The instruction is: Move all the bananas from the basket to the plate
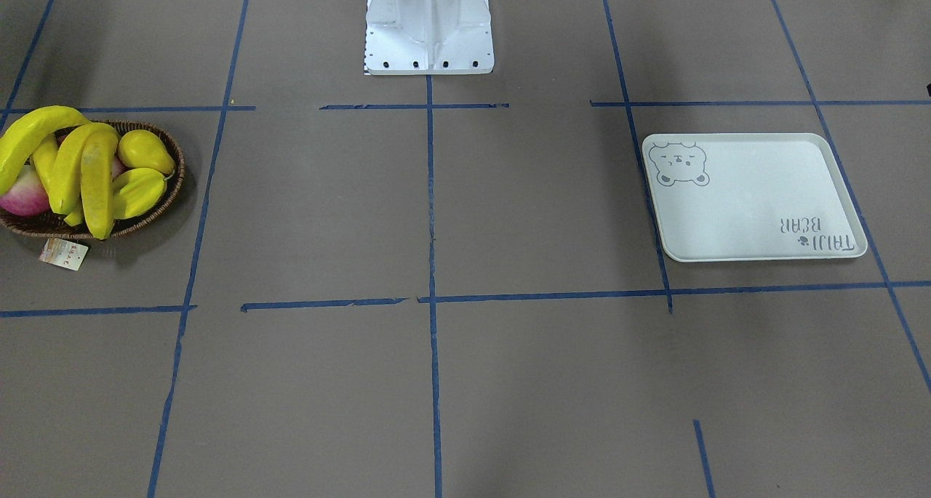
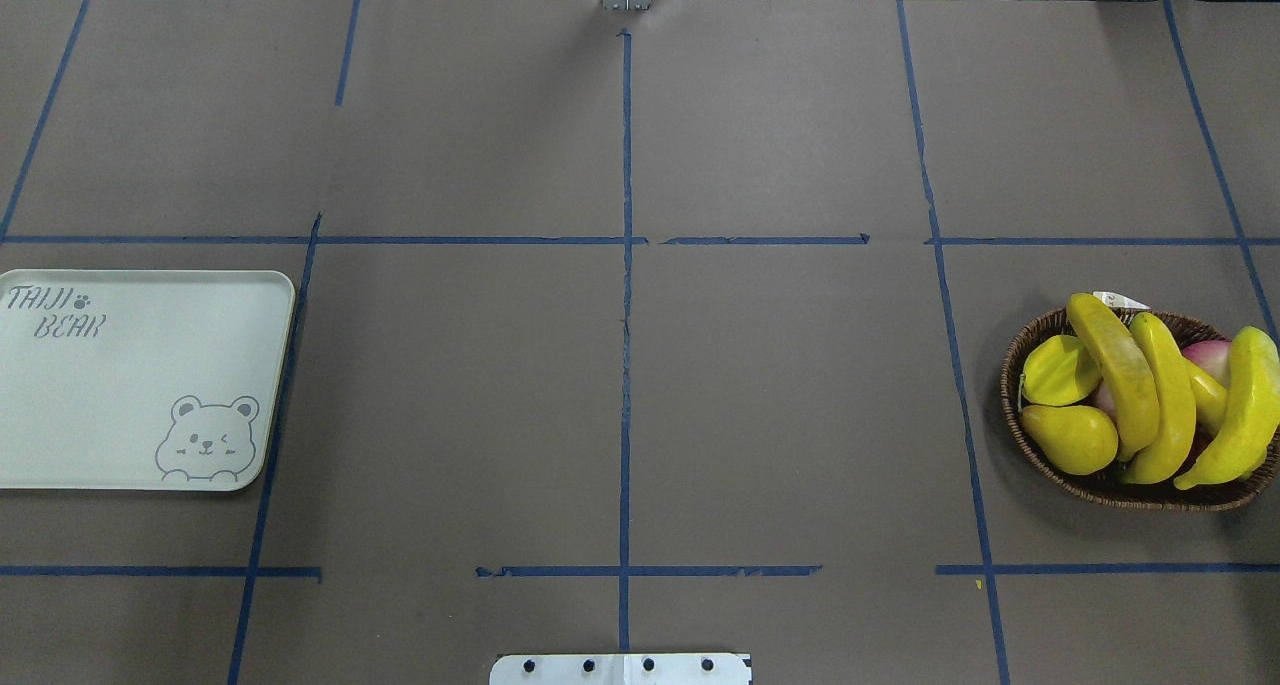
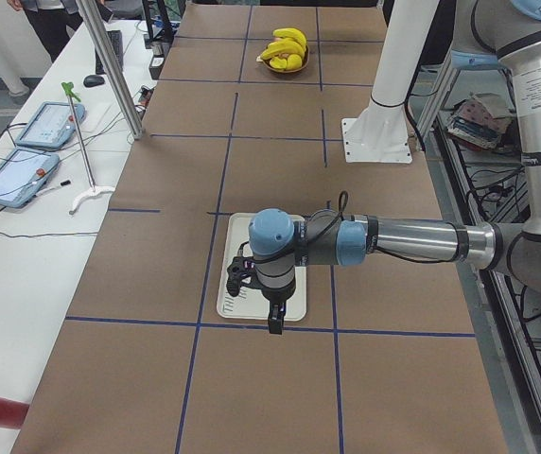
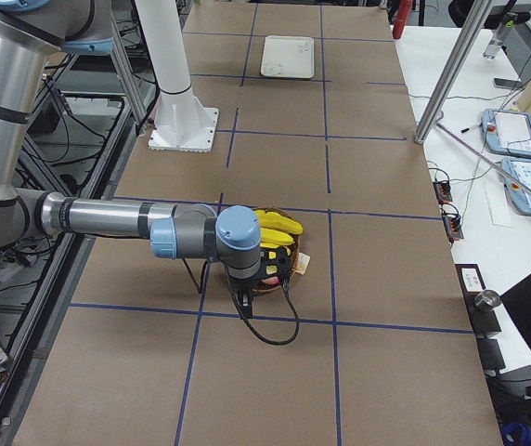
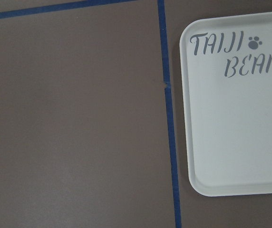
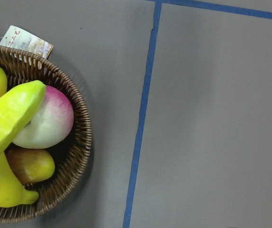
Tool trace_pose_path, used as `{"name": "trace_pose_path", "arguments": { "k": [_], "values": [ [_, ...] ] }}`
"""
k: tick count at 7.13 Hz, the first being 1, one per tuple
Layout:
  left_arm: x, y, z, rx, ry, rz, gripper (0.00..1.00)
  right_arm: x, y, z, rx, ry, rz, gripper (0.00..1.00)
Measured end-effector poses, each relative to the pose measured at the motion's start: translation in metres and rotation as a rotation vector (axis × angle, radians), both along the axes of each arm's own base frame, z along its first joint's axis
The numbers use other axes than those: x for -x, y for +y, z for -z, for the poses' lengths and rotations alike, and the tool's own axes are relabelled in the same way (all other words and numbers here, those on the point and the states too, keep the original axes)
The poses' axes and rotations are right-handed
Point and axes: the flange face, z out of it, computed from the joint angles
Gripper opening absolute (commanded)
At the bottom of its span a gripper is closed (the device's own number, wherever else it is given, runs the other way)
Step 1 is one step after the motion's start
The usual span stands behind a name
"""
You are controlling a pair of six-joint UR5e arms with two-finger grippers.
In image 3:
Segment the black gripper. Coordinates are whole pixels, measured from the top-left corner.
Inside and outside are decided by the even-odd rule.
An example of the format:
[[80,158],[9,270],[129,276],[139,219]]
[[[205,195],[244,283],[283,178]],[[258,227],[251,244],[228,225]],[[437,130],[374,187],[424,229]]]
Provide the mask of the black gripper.
[[273,335],[282,335],[287,301],[295,292],[296,284],[289,283],[281,288],[264,287],[262,295],[269,301],[268,329]]

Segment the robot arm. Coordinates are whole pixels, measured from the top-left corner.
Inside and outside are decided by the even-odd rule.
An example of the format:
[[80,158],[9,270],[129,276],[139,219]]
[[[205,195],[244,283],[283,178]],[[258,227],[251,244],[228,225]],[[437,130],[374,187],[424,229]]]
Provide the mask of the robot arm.
[[541,1],[460,1],[456,5],[455,66],[505,66],[512,77],[530,217],[521,224],[462,226],[438,220],[390,219],[322,210],[304,221],[266,209],[249,225],[251,256],[228,268],[227,289],[262,292],[268,329],[284,327],[295,270],[360,264],[375,252],[421,263],[465,261],[510,276],[541,293]]

